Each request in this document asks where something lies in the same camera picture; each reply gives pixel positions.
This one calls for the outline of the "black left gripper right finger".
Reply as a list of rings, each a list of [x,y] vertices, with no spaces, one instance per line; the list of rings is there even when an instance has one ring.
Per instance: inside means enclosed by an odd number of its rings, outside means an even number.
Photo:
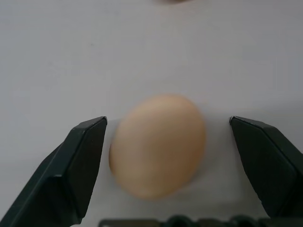
[[[241,163],[265,212],[303,216],[303,155],[276,127],[233,116],[230,126]]]

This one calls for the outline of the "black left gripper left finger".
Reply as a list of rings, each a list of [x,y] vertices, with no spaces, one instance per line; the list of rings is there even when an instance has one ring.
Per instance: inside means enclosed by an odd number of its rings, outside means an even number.
[[[107,118],[75,126],[35,170],[2,227],[71,227],[85,217],[100,167]]]

